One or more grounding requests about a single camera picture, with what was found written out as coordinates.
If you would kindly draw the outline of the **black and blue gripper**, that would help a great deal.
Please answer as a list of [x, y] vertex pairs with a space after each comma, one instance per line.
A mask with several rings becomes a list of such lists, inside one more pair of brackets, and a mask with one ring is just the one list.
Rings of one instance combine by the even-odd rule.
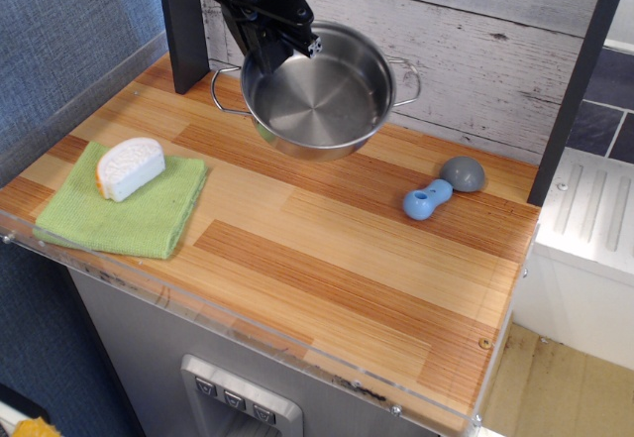
[[[222, 4], [225, 24], [243, 55], [253, 55], [264, 74], [274, 73], [294, 54], [313, 58], [323, 49], [311, 29], [314, 15], [306, 0], [215, 1]], [[259, 15], [292, 27], [259, 31]]]

